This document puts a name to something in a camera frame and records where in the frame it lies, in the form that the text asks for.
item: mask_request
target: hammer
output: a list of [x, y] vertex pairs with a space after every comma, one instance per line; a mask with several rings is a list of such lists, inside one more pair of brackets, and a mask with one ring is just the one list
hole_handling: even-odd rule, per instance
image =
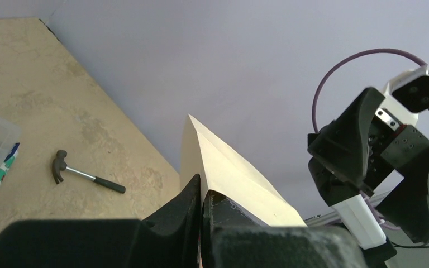
[[58, 150], [56, 152], [56, 157], [55, 157], [55, 159], [52, 162], [52, 175], [53, 175], [53, 178], [55, 179], [55, 182], [57, 184], [63, 182], [63, 178], [60, 175], [60, 171], [68, 170], [68, 171], [73, 172], [73, 173], [75, 173], [77, 175], [80, 175], [80, 176], [84, 177], [85, 179], [88, 179], [88, 180], [90, 180], [90, 181], [92, 181], [94, 183], [102, 185], [102, 186], [104, 186], [106, 188], [110, 188], [111, 190], [114, 190], [114, 191], [116, 191], [118, 193], [123, 194], [123, 193], [126, 192], [126, 187], [124, 187], [122, 185], [119, 185], [119, 184], [114, 183], [114, 182], [109, 181], [109, 180], [105, 180], [105, 179], [100, 178], [100, 177], [89, 175], [89, 174], [87, 174], [85, 172], [82, 172], [82, 171], [79, 171], [79, 170], [76, 170], [76, 169], [72, 169], [71, 167], [69, 167], [65, 163], [65, 157], [66, 156], [67, 156], [66, 151], [64, 151], [64, 150]]

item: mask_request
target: black rubber grip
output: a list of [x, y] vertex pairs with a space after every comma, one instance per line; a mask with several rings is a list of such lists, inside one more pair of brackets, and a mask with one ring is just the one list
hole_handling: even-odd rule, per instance
[[121, 194], [126, 192], [126, 187], [100, 177], [95, 177], [94, 182]]

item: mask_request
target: table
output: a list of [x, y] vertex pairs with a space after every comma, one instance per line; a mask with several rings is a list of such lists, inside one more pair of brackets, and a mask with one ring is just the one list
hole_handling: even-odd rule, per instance
[[[179, 176], [37, 18], [0, 20], [0, 116], [22, 128], [0, 187], [0, 231], [30, 218], [145, 218], [179, 193]], [[118, 194], [50, 172], [66, 162], [127, 188]]]

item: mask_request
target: hammer head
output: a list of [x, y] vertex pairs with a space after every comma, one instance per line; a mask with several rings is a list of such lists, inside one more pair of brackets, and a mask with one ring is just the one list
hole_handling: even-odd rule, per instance
[[55, 159], [52, 162], [52, 175], [57, 184], [63, 182], [63, 178], [60, 175], [60, 171], [66, 169], [65, 157], [67, 153], [64, 150], [58, 150], [56, 152]]

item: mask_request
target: beige tabletop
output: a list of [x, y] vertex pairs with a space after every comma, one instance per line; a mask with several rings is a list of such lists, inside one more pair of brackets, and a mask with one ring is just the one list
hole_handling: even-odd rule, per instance
[[[177, 172], [38, 19], [0, 20], [0, 116], [22, 128], [0, 187], [0, 231], [30, 218], [144, 218], [179, 192]], [[56, 185], [58, 149], [126, 193], [64, 171]]]

